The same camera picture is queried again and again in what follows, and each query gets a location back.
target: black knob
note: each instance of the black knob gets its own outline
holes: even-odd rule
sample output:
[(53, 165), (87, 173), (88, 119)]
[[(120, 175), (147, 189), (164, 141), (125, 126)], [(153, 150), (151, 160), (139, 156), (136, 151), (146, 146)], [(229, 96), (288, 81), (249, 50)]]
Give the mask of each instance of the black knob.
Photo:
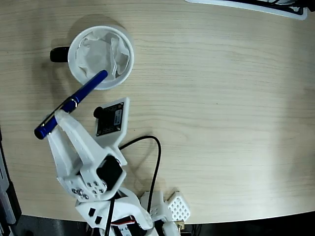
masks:
[(93, 112), (93, 116), (96, 118), (96, 119), (99, 119), (101, 118), (103, 115), (103, 108), (102, 107), (97, 107), (94, 112)]

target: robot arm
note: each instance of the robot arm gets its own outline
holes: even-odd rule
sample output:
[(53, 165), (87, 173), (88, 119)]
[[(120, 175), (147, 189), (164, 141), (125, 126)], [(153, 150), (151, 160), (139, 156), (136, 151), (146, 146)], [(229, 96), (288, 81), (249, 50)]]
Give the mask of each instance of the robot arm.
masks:
[(148, 194), (140, 202), (133, 192), (121, 187), (126, 177), (122, 166), (127, 161), (118, 145), (126, 135), (128, 109), (128, 98), (97, 108), (94, 137), (70, 114), (55, 111), (57, 124), (75, 149), (58, 128), (48, 135), (57, 179), (76, 198), (76, 209), (92, 228), (105, 230), (110, 202), (115, 198), (110, 236), (158, 236), (154, 222), (159, 222), (165, 236), (179, 236), (161, 192), (154, 192), (155, 211), (148, 213)]

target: white object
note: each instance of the white object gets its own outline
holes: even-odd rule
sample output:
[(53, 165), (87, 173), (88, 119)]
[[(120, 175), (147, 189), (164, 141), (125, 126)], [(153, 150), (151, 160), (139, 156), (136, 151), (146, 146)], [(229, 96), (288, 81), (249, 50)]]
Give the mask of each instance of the white object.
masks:
[[(81, 33), (79, 33), (74, 40), (72, 41), (70, 48), (69, 48), (69, 52), (68, 52), (68, 65), (69, 65), (69, 69), (71, 71), (71, 74), (75, 77), (75, 79), (77, 81), (79, 81), (81, 84), (85, 84), (89, 79), (90, 76), (92, 76), (92, 74), (95, 72), (95, 70), (97, 70), (99, 65), (97, 65), (96, 67), (91, 68), (91, 65), (93, 64), (93, 61), (91, 61), (91, 63), (89, 63), (89, 70), (88, 70), (88, 76), (87, 76), (87, 72), (86, 70), (80, 68), (78, 66), (78, 61), (76, 60), (76, 56), (77, 56), (77, 49), (82, 46), (82, 42), (83, 40), (86, 38), (88, 40), (92, 40), (95, 39), (96, 42), (101, 43), (101, 41), (96, 40), (96, 39), (101, 39), (104, 36), (106, 37), (106, 35), (110, 33), (112, 36), (117, 37), (117, 40), (114, 40), (113, 43), (111, 44), (111, 47), (113, 48), (113, 53), (117, 48), (120, 48), (120, 53), (116, 53), (116, 55), (112, 55), (112, 58), (116, 56), (116, 60), (117, 61), (122, 61), (123, 59), (121, 58), (122, 54), (127, 54), (126, 50), (129, 52), (129, 60), (126, 64), (126, 66), (124, 65), (118, 65), (117, 64), (117, 72), (118, 74), (121, 73), (121, 75), (119, 75), (118, 77), (116, 77), (115, 79), (113, 79), (113, 71), (115, 71), (115, 65), (114, 63), (111, 66), (111, 69), (109, 72), (109, 78), (105, 79), (104, 81), (102, 81), (95, 89), (97, 90), (105, 90), (105, 89), (111, 89), (119, 84), (121, 84), (123, 81), (126, 80), (126, 78), (129, 76), (129, 74), (131, 73), (133, 64), (134, 64), (134, 46), (133, 46), (133, 40), (130, 36), (130, 34), (122, 27), (120, 26), (114, 26), (114, 25), (108, 25), (108, 26), (94, 26), (91, 28), (88, 28), (84, 31), (82, 31)], [(93, 57), (93, 55), (95, 55), (95, 49), (93, 49), (91, 52), (89, 52), (89, 48), (88, 45), (91, 46), (90, 42), (89, 44), (85, 45), (85, 51), (80, 51), (79, 54), (81, 53), (81, 55), (83, 55), (84, 53), (89, 54), (90, 59), (92, 60), (97, 60), (96, 57)], [(104, 52), (104, 45), (100, 47), (100, 52)]]
[[(140, 198), (140, 203), (143, 208), (148, 207), (149, 192), (145, 192)], [(168, 205), (163, 200), (163, 193), (161, 191), (155, 191), (152, 195), (150, 216), (153, 222), (162, 220), (163, 222), (172, 221), (172, 213), (168, 208)]]
[[(111, 130), (111, 133), (104, 132), (103, 135), (98, 137), (95, 135), (94, 138), (70, 114), (63, 110), (55, 112), (57, 124), (69, 137), (76, 150), (74, 152), (69, 146), (58, 127), (48, 135), (49, 146), (56, 164), (58, 181), (71, 196), (77, 199), (75, 205), (77, 211), (92, 228), (99, 228), (101, 235), (104, 235), (106, 228), (110, 199), (115, 195), (111, 222), (132, 216), (139, 227), (146, 230), (146, 236), (158, 236), (154, 222), (162, 220), (164, 222), (162, 230), (165, 236), (180, 236), (176, 224), (172, 222), (171, 210), (168, 204), (163, 201), (162, 192), (153, 193), (149, 214), (146, 211), (149, 198), (148, 192), (141, 197), (140, 202), (133, 192), (121, 187), (126, 177), (125, 171), (122, 170), (120, 176), (115, 176), (116, 183), (113, 183), (111, 190), (107, 189), (104, 180), (97, 175), (96, 170), (102, 166), (109, 155), (113, 156), (121, 166), (127, 164), (118, 145), (126, 135), (129, 99), (123, 98), (102, 107), (110, 107), (109, 109), (114, 112), (114, 125), (117, 121), (116, 112), (122, 112), (119, 116), (120, 130)], [(125, 222), (123, 224), (126, 226), (128, 223), (135, 224), (135, 222)], [(113, 223), (109, 236), (115, 236), (113, 226), (121, 227), (122, 225)], [(121, 233), (128, 235), (130, 231), (128, 227), (125, 227), (121, 228)]]
[(268, 7), (257, 6), (257, 5), (253, 5), (253, 4), (241, 3), (241, 2), (235, 2), (235, 1), (228, 1), (228, 0), (185, 0), (185, 1), (192, 2), (192, 3), (203, 3), (203, 4), (212, 4), (212, 5), (219, 5), (219, 6), (231, 6), (231, 7), (236, 7), (236, 8), (261, 11), (261, 12), (285, 16), (285, 17), (289, 17), (289, 18), (293, 18), (293, 19), (297, 19), (297, 20), (305, 20), (307, 17), (307, 8), (303, 9), (302, 15), (297, 15), (297, 14), (290, 13), (287, 11), (281, 11), (279, 9), (268, 8)]
[(116, 134), (103, 135), (101, 141), (104, 142), (104, 146), (94, 140), (70, 114), (63, 110), (55, 112), (58, 125), (65, 131), (77, 152), (75, 153), (67, 144), (59, 129), (55, 128), (48, 135), (49, 146), (56, 164), (57, 179), (68, 194), (78, 201), (108, 200), (116, 194), (126, 177), (126, 172), (123, 170), (113, 188), (107, 190), (106, 183), (96, 173), (97, 168), (108, 156), (115, 157), (122, 166), (127, 164), (118, 145), (126, 135), (129, 99), (120, 99), (114, 103), (122, 102), (124, 102), (124, 110), (121, 130), (116, 131)]
[(190, 208), (180, 192), (175, 192), (172, 197), (167, 201), (168, 208), (172, 212), (174, 221), (184, 220), (187, 221), (190, 217)]
[(105, 82), (115, 80), (116, 74), (126, 70), (129, 58), (124, 40), (105, 29), (96, 29), (84, 36), (76, 51), (76, 64), (85, 71), (87, 80), (101, 70), (108, 72)]
[[(115, 200), (112, 222), (132, 215), (142, 229), (151, 229), (153, 227), (153, 221), (147, 211), (141, 207), (137, 196), (126, 188), (120, 188), (119, 192), (125, 195), (125, 197)], [(81, 203), (77, 201), (75, 208), (92, 228), (105, 229), (109, 206), (110, 201), (89, 203)], [(89, 214), (91, 208), (95, 210), (93, 215), (91, 213)]]

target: black cable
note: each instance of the black cable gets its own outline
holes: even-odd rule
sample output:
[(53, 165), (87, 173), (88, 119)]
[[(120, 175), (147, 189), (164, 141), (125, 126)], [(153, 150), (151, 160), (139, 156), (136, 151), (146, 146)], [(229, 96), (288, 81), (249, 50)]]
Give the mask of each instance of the black cable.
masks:
[(161, 161), (161, 152), (162, 152), (161, 143), (159, 142), (157, 137), (155, 137), (153, 135), (146, 135), (146, 136), (136, 138), (136, 139), (126, 143), (125, 145), (122, 145), (121, 147), (119, 147), (119, 150), (122, 150), (122, 149), (124, 149), (124, 148), (126, 148), (126, 147), (140, 141), (140, 140), (144, 140), (144, 139), (154, 139), (156, 141), (157, 147), (158, 147), (157, 164), (156, 164), (156, 169), (154, 170), (154, 174), (153, 174), (153, 178), (152, 178), (151, 188), (150, 188), (150, 192), (149, 192), (149, 199), (148, 199), (148, 207), (147, 207), (147, 212), (150, 213), (154, 185), (156, 183), (156, 178), (158, 175), (158, 167), (159, 167), (159, 163)]
[(109, 235), (110, 225), (112, 223), (112, 217), (113, 217), (113, 211), (114, 211), (114, 204), (115, 204), (115, 197), (113, 197), (110, 200), (110, 206), (109, 206), (108, 217), (107, 217), (106, 228), (105, 228), (105, 234), (104, 234), (105, 236)]
[[(151, 188), (150, 188), (150, 193), (149, 193), (149, 199), (148, 199), (148, 208), (147, 208), (147, 211), (148, 213), (150, 213), (150, 210), (151, 210), (151, 202), (152, 202), (152, 195), (153, 195), (153, 189), (154, 189), (154, 185), (155, 185), (155, 182), (156, 182), (156, 178), (157, 178), (157, 175), (158, 175), (158, 167), (159, 167), (159, 163), (161, 161), (161, 152), (162, 152), (162, 147), (161, 147), (161, 143), (159, 142), (158, 138), (155, 137), (155, 136), (152, 136), (152, 135), (146, 135), (146, 136), (142, 136), (142, 137), (139, 137), (139, 138), (136, 138), (124, 145), (122, 145), (121, 147), (119, 147), (119, 150), (123, 150), (124, 148), (140, 141), (140, 140), (143, 140), (143, 139), (154, 139), (157, 143), (157, 147), (158, 147), (158, 155), (157, 155), (157, 164), (156, 164), (156, 169), (154, 171), (154, 174), (153, 174), (153, 179), (152, 179), (152, 183), (151, 183)], [(114, 203), (115, 203), (115, 197), (113, 197), (110, 201), (110, 206), (109, 206), (109, 211), (108, 211), (108, 218), (107, 218), (107, 222), (106, 222), (106, 228), (105, 228), (105, 236), (108, 236), (109, 235), (109, 230), (110, 230), (110, 226), (111, 226), (111, 223), (112, 223), (112, 217), (113, 217), (113, 211), (114, 211)]]

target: tissue paper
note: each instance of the tissue paper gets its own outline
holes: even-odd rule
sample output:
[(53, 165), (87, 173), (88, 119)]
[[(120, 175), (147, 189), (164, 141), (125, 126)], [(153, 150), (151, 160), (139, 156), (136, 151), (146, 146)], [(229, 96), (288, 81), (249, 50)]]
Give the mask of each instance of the tissue paper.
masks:
[(101, 70), (108, 72), (105, 81), (113, 81), (127, 68), (130, 54), (124, 40), (112, 31), (97, 29), (87, 34), (76, 51), (76, 64), (88, 79)]

